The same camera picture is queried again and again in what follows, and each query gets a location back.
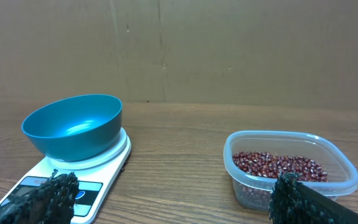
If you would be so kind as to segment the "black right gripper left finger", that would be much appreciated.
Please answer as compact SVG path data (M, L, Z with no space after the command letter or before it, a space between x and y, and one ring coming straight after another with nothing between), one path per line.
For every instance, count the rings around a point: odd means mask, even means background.
M70 224L79 183L74 172L57 174L24 195L10 195L0 207L0 224Z

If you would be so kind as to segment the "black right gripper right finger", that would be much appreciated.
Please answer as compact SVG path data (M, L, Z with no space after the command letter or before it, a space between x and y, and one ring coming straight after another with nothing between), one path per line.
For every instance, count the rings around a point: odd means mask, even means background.
M297 173L279 176L271 194L273 224L358 224L358 213L297 181Z

